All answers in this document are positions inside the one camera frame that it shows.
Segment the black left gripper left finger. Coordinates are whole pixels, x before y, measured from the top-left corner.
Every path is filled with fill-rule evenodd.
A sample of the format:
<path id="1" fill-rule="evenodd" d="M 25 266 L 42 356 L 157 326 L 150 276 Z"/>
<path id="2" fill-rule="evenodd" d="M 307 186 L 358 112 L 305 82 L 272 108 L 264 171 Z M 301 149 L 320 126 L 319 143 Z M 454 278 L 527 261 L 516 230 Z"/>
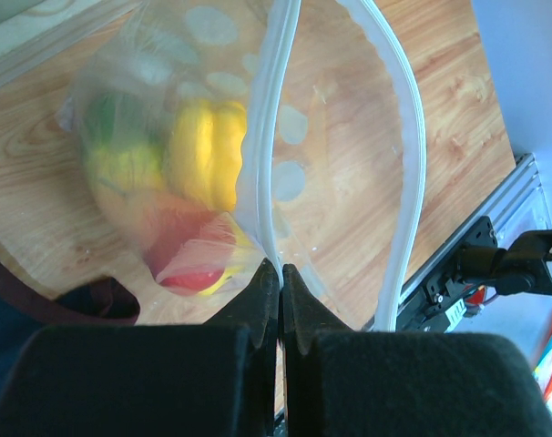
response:
<path id="1" fill-rule="evenodd" d="M 278 276 L 195 325 L 46 326 L 0 391 L 0 436 L 269 436 Z"/>

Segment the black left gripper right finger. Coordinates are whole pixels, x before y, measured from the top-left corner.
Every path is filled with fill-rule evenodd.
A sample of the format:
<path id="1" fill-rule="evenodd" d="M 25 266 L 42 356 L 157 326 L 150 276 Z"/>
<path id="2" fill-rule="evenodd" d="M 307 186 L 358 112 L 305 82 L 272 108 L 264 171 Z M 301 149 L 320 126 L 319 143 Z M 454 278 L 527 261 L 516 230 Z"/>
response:
<path id="1" fill-rule="evenodd" d="M 508 339 L 350 329 L 283 269 L 290 436 L 552 436 L 552 415 Z"/>

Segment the clear dotted zip top bag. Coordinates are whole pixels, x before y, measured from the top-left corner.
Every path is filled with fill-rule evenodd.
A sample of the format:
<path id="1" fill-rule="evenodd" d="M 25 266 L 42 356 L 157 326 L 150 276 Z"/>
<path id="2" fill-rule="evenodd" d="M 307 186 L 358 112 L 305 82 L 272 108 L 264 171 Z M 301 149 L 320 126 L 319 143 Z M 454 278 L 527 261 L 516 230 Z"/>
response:
<path id="1" fill-rule="evenodd" d="M 263 259 L 393 331 L 424 199 L 424 110 L 373 1 L 147 1 L 57 120 L 159 286 L 218 306 Z"/>

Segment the orange green mango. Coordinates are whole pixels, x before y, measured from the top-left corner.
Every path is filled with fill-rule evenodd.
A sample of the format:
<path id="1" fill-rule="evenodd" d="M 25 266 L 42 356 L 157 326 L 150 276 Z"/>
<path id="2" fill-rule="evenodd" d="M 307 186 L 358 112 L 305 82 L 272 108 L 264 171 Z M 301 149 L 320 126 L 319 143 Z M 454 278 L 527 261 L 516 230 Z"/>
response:
<path id="1" fill-rule="evenodd" d="M 162 140 L 148 128 L 146 109 L 136 97 L 106 92 L 87 106 L 78 125 L 82 162 L 93 188 L 127 195 L 163 190 Z"/>

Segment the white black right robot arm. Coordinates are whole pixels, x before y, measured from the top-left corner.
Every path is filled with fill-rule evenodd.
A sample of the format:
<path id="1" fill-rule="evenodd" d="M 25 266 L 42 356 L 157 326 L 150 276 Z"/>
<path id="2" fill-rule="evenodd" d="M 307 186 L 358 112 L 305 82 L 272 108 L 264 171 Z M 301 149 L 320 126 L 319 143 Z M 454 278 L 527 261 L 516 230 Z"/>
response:
<path id="1" fill-rule="evenodd" d="M 456 270 L 461 280 L 501 296 L 552 296 L 552 229 L 526 231 L 508 249 L 465 246 L 457 251 Z"/>

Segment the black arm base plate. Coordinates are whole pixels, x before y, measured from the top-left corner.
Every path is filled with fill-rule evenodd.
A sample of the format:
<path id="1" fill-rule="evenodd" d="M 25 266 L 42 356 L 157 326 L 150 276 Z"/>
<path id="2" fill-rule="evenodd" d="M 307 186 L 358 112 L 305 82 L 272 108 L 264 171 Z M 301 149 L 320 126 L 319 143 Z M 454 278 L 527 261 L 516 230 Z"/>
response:
<path id="1" fill-rule="evenodd" d="M 398 306 L 398 331 L 449 332 L 466 313 L 463 298 L 477 286 L 459 273 L 457 253 L 470 246 L 496 248 L 496 234 L 488 216 L 467 231 L 457 231 L 404 284 Z"/>

